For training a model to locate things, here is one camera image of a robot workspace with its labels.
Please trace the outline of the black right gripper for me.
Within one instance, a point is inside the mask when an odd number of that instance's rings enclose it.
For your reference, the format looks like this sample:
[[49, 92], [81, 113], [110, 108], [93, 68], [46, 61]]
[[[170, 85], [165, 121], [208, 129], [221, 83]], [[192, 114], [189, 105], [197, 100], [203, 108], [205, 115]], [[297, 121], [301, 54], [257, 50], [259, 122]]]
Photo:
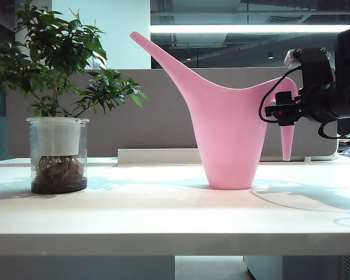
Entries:
[[[335, 92], [335, 82], [304, 86], [299, 89], [298, 104], [303, 116], [310, 121], [335, 121], [337, 118], [330, 109], [328, 99]], [[275, 94], [275, 106], [267, 106], [265, 114], [274, 117], [279, 126], [294, 125], [299, 119], [299, 110], [293, 104], [291, 91]]]

